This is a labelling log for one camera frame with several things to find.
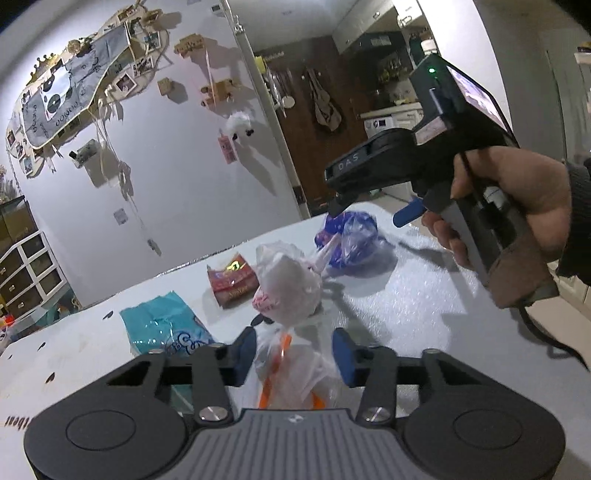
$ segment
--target red snack packet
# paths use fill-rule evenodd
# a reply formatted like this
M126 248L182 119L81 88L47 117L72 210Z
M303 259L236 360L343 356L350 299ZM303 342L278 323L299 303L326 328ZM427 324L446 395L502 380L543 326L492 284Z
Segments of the red snack packet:
M223 270L207 266L207 276L213 295L221 307L257 290L259 284L252 267L240 254L236 254Z

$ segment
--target sleeve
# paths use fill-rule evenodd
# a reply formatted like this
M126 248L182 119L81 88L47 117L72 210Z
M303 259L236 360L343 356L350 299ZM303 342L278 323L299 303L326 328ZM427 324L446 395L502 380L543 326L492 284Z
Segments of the sleeve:
M591 285L591 171L584 166L567 164L572 196L570 233L557 274L576 275Z

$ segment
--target crown decoration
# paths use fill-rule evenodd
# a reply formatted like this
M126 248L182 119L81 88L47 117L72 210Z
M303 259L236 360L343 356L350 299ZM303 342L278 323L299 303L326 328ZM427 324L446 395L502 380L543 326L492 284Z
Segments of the crown decoration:
M29 80L27 86L35 83L41 77L41 75L53 67L59 60L59 56L55 53L51 53L49 57L47 57L47 55L43 55L43 60L37 57L39 65L34 65L35 71L31 72L31 80Z

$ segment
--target white drawer unit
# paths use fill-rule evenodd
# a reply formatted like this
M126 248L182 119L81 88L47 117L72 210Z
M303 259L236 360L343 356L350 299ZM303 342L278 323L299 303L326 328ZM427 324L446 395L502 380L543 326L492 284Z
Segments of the white drawer unit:
M66 284L41 231L13 245L0 259L0 295L15 320L48 302Z

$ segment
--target wooden door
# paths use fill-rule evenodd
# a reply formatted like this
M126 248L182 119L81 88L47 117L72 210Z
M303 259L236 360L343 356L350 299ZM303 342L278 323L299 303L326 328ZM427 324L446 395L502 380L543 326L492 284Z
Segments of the wooden door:
M314 213L334 196L324 183L324 169L367 139L359 113L370 110L359 82L339 56L332 37L313 38L257 53L267 61L295 106L277 111L307 202ZM342 116L334 132L316 121L306 68L314 69L324 90Z

